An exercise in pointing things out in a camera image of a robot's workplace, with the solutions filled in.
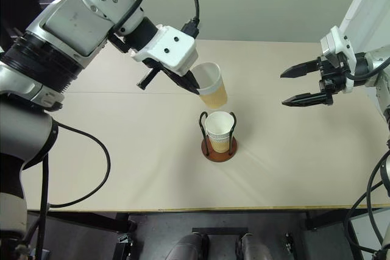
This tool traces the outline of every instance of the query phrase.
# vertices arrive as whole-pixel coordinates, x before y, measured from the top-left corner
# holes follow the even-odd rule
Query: paper cup with liquid
[[[191,69],[199,84],[199,97],[211,109],[217,109],[227,102],[221,69],[216,63],[206,62]]]
[[[233,124],[234,118],[227,112],[217,111],[206,118],[206,132],[211,146],[216,152],[223,153],[229,150],[229,133]]]

